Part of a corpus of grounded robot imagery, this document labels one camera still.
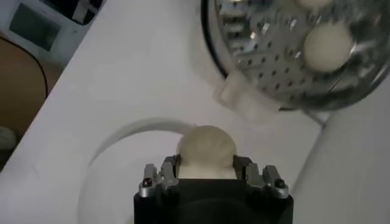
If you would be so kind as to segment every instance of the white ball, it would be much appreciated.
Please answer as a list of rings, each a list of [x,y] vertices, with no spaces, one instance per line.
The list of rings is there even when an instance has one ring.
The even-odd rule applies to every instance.
[[[326,5],[332,3],[333,0],[298,0],[298,3],[305,9],[320,10]]]
[[[179,178],[236,178],[233,156],[236,145],[223,130],[212,126],[194,128],[178,145]]]
[[[353,44],[344,22],[320,25],[309,33],[303,44],[305,63],[315,71],[335,71],[348,61]]]

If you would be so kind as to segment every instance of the wooden surface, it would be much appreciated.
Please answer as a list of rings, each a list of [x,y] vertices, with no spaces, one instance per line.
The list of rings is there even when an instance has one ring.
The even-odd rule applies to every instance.
[[[55,65],[41,63],[52,89],[61,72]],[[36,62],[0,40],[0,126],[11,128],[22,137],[43,102],[44,81]]]

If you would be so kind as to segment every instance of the metal colander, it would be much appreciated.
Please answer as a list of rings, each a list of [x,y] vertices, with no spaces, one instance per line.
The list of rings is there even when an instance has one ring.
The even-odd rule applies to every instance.
[[[222,75],[239,70],[287,108],[335,110],[370,94],[389,72],[388,0],[337,0],[311,12],[294,0],[203,0],[202,25]],[[303,42],[319,24],[343,20],[354,47],[339,70],[306,67]]]

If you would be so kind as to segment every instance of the metal bracket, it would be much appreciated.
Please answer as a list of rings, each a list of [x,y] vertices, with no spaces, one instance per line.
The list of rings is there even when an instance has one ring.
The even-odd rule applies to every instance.
[[[280,177],[275,166],[266,166],[263,169],[263,178],[275,198],[288,198],[288,186]]]
[[[144,178],[138,186],[138,193],[141,197],[153,197],[157,185],[157,169],[153,164],[147,164],[144,169]]]
[[[263,177],[259,174],[257,164],[250,163],[246,169],[246,182],[249,186],[264,189],[266,183]]]
[[[161,178],[161,185],[163,186],[164,191],[168,191],[172,188],[175,188],[179,183],[179,180],[175,178],[173,172],[173,165],[169,162],[165,162],[161,166]]]

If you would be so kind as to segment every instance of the white tabletop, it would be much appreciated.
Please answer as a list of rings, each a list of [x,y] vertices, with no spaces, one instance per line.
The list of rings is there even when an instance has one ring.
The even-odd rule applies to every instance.
[[[111,147],[115,153],[106,151],[97,159],[96,168],[89,163],[112,133],[151,117],[220,127],[235,140],[240,155],[260,167],[276,165],[294,185],[320,126],[298,111],[279,113],[264,125],[250,124],[217,104],[211,95],[222,79],[199,20],[197,1],[106,3],[0,174],[2,223],[77,223],[79,200],[88,198],[79,196],[86,176],[87,185],[95,183],[102,197],[91,196],[98,208],[84,213],[98,217],[105,209],[109,215],[83,218],[83,223],[123,223],[132,214],[131,196],[142,166],[174,154],[180,136],[123,140]],[[120,187],[116,170],[130,170],[129,188]],[[116,210],[116,217],[110,205],[124,192],[130,201]]]

